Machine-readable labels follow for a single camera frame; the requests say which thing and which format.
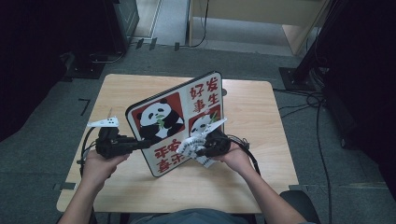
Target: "red chinese character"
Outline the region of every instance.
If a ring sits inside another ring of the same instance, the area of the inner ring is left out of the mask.
[[[168,149],[166,147],[160,147],[158,149],[155,149],[155,157],[159,159],[160,157],[165,158],[166,153],[168,153]]]
[[[218,95],[215,93],[210,94],[209,99],[207,101],[209,101],[211,103],[209,106],[212,106],[212,105],[218,103],[219,102]]]
[[[175,154],[172,156],[172,162],[175,164],[181,162],[182,160],[184,160],[184,156],[181,154]]]
[[[157,163],[157,165],[159,165],[160,167],[160,170],[158,170],[158,172],[163,173],[164,171],[169,169],[171,163],[169,163],[166,159],[166,160],[161,160],[159,163]]]
[[[197,100],[197,102],[194,103],[194,110],[193,112],[201,112],[201,110],[205,108],[205,104],[203,100]]]
[[[178,145],[180,145],[181,142],[178,142],[176,139],[172,140],[172,144],[168,146],[169,151],[176,151],[178,148]]]
[[[218,79],[216,77],[210,78],[210,81],[206,82],[207,91],[215,91],[218,89]]]
[[[195,88],[191,87],[190,95],[192,100],[195,99],[195,97],[197,96],[202,96],[203,91],[204,91],[204,84],[198,84],[195,86]]]

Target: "person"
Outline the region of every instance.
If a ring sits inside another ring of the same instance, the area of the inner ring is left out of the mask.
[[[67,206],[59,223],[88,223],[96,195],[105,185],[107,178],[116,171],[117,165],[123,161],[126,161],[128,157],[129,155],[125,155],[106,160],[95,150],[90,151],[85,161],[84,175],[81,179],[78,189],[70,204]],[[306,222],[299,212],[297,212],[290,204],[283,200],[262,179],[262,177],[256,173],[250,163],[248,155],[237,144],[232,143],[227,154],[213,159],[225,162],[232,170],[240,174],[245,179],[260,209],[262,210],[267,223],[287,224]],[[169,220],[170,218],[180,218],[180,216],[183,216],[183,214],[185,215],[186,211],[181,211],[180,213],[181,214],[175,213],[178,216],[167,216],[166,219]],[[206,220],[210,220],[210,218],[225,218],[224,220],[230,221],[227,223],[240,223],[238,222],[239,220],[231,217],[231,215],[217,210],[204,211],[203,216],[209,216],[209,218]],[[165,222],[158,221],[158,218],[151,218],[145,223],[151,224]]]

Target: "gray carpet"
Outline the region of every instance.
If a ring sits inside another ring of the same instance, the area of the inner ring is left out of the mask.
[[[109,63],[99,80],[59,82],[27,120],[23,128],[0,143],[0,223],[54,223],[59,191],[107,74],[198,77],[212,70],[223,78],[265,80],[283,89],[277,68],[296,67],[301,59],[204,49],[149,46],[130,47],[124,57]],[[91,99],[81,116],[85,102]],[[300,105],[305,97],[276,92],[278,106]],[[281,115],[292,111],[282,109]],[[303,189],[311,198],[322,223],[329,221],[326,177],[318,152],[315,108],[283,118],[290,151]],[[326,108],[320,110],[319,136],[332,184],[332,223],[396,223],[396,203],[383,185],[376,164],[358,150],[340,147],[340,139]],[[101,223],[106,214],[98,214]],[[117,223],[118,217],[112,216]]]

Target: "floor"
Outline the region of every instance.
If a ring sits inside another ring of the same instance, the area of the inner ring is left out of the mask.
[[[174,46],[176,42],[187,45],[189,0],[137,0],[140,22],[134,42],[141,38],[150,43]],[[192,44],[199,44],[205,34],[205,18],[194,18]],[[303,58],[306,49],[316,38],[315,29],[298,55],[291,53],[288,40],[279,24],[207,19],[205,40],[197,47],[237,52],[252,52]]]

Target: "metal stand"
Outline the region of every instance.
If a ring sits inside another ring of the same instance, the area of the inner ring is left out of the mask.
[[[65,77],[98,79],[105,67],[105,63],[77,63],[76,60],[70,66],[70,71]]]
[[[279,73],[282,77],[285,89],[288,91],[315,91],[309,74],[303,78],[296,78],[297,68],[279,67]]]

